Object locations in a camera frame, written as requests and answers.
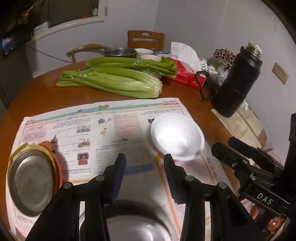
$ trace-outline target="black thermos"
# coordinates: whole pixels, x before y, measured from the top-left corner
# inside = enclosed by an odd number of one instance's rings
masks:
[[[246,98],[260,74],[261,49],[253,43],[241,47],[232,68],[218,93],[212,100],[215,110],[224,117],[231,117]]]

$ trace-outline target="white tissue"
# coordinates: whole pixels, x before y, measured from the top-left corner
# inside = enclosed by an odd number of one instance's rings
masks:
[[[198,56],[193,48],[186,44],[172,42],[170,51],[172,59],[177,59],[183,63],[187,70],[191,73],[201,71],[201,65]]]

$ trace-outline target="blue and white bowl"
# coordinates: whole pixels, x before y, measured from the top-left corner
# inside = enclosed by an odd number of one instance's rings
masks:
[[[162,57],[162,56],[170,57],[170,58],[172,57],[172,53],[166,52],[166,51],[157,51],[157,52],[154,52],[154,55],[159,56],[159,57]]]

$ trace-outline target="electrical outlet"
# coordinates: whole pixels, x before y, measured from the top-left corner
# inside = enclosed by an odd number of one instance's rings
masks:
[[[286,84],[289,76],[278,63],[275,63],[272,72],[283,82],[283,84]]]

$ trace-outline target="cable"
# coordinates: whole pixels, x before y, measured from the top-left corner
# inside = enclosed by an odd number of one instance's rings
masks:
[[[48,56],[48,57],[56,58],[56,59],[58,59],[58,60],[60,60],[60,61],[64,61],[64,62],[71,63],[71,64],[73,63],[73,62],[70,62],[70,61],[67,61],[67,60],[63,60],[63,59],[60,59],[60,58],[57,58],[57,57],[51,56],[51,55],[49,55],[49,54],[43,53],[42,51],[37,50],[37,49],[35,49],[35,48],[33,48],[33,47],[29,46],[29,45],[26,45],[26,44],[25,44],[25,46],[27,46],[27,47],[29,47],[29,48],[31,48],[31,49],[33,49],[33,50],[39,52],[39,53],[42,53],[42,54],[44,54],[44,55],[46,55],[46,56]]]

